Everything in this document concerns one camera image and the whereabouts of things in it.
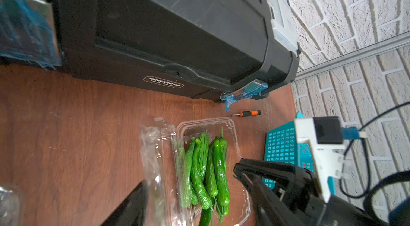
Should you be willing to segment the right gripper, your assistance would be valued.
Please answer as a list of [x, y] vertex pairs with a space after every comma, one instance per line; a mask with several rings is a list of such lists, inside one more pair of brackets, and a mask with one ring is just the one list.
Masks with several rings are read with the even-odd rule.
[[249, 194], [256, 177], [258, 226], [377, 226], [365, 211], [334, 195], [319, 197], [314, 173], [290, 163], [242, 158], [234, 176]]

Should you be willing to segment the teal plastic basket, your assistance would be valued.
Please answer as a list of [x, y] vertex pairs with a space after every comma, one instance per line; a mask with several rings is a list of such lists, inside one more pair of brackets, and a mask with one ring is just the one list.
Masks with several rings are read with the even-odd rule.
[[293, 121], [266, 134], [264, 160], [267, 162], [290, 163], [310, 171], [315, 170], [310, 146], [298, 144], [296, 141]]

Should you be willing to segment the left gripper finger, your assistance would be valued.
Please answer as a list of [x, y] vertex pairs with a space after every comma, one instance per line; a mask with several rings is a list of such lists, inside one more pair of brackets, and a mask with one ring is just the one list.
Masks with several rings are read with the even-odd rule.
[[101, 226], [143, 226], [147, 204], [148, 184], [146, 180], [143, 180]]

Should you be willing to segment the peppers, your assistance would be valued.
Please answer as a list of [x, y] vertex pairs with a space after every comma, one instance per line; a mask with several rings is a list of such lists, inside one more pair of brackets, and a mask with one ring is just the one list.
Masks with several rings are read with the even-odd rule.
[[223, 131], [221, 128], [213, 140], [207, 132], [201, 132], [188, 143], [176, 142], [176, 166], [182, 167], [180, 204], [184, 209], [201, 207], [200, 226], [211, 226], [214, 216], [222, 223], [229, 213], [228, 144]]

